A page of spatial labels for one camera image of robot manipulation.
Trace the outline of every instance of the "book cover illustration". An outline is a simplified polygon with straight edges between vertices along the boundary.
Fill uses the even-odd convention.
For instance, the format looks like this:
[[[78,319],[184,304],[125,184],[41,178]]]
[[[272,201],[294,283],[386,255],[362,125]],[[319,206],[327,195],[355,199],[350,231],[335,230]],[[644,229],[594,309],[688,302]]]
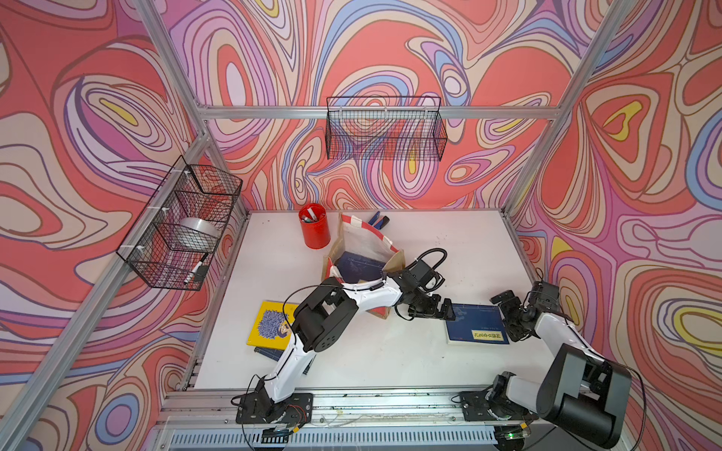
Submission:
[[[248,345],[270,349],[286,349],[292,335],[290,324],[293,324],[293,312],[296,307],[298,307],[298,304],[286,304],[285,311],[289,320],[286,323],[282,310],[283,302],[264,301],[251,328]]]
[[[456,321],[446,321],[447,342],[509,344],[499,307],[453,304]]]

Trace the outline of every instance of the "colorful swirl backdrop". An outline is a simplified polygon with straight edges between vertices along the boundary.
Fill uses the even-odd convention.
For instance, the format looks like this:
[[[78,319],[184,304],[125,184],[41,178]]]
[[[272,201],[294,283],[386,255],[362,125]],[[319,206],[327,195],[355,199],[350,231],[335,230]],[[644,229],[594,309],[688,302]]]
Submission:
[[[597,349],[647,387],[647,450],[722,449],[722,4],[640,1],[514,222]],[[634,382],[627,427],[641,422]]]
[[[423,95],[556,105],[606,0],[155,0],[201,104]],[[648,450],[711,450],[722,411],[722,8],[641,1],[515,216],[565,308],[650,389]],[[323,121],[209,127],[252,209],[498,207],[544,121],[448,121],[440,163],[329,162]],[[133,0],[0,0],[0,414],[193,139]],[[27,449],[138,450],[188,363],[200,292],[131,278]],[[638,385],[628,425],[640,423]]]
[[[203,105],[438,94],[556,105],[606,0],[178,0],[163,19]],[[500,207],[546,121],[448,121],[441,163],[330,162],[325,121],[209,127],[250,209]]]
[[[127,0],[0,1],[0,416],[194,135]],[[28,450],[142,443],[235,228],[201,292],[126,281]]]

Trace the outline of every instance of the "metal vent grille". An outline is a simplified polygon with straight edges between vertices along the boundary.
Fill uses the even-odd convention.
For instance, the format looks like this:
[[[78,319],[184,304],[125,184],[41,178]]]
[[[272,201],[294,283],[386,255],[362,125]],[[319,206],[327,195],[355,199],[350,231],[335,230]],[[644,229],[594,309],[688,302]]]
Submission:
[[[261,443],[262,429],[246,428],[245,435],[254,448],[278,447]],[[308,428],[293,434],[287,447],[389,446],[389,445],[495,445],[494,426],[400,426]],[[175,431],[170,440],[174,450],[238,448],[245,446],[239,429],[185,429]]]

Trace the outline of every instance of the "yellow label on book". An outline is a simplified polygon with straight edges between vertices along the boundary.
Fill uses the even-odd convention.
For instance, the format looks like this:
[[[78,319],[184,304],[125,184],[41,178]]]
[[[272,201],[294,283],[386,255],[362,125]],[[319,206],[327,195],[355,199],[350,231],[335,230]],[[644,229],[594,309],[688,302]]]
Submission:
[[[504,341],[504,336],[496,330],[472,330],[471,334],[474,340]]]
[[[285,312],[291,324],[296,307],[297,304],[286,304]],[[285,350],[293,332],[283,316],[283,311],[283,302],[264,301],[248,337],[248,345]]]

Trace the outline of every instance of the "blue book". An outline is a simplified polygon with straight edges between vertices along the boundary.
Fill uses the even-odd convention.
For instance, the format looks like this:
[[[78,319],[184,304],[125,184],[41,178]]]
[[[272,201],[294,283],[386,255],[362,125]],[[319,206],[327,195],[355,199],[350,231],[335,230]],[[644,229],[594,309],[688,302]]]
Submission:
[[[456,321],[446,321],[447,343],[509,344],[499,307],[452,304]]]

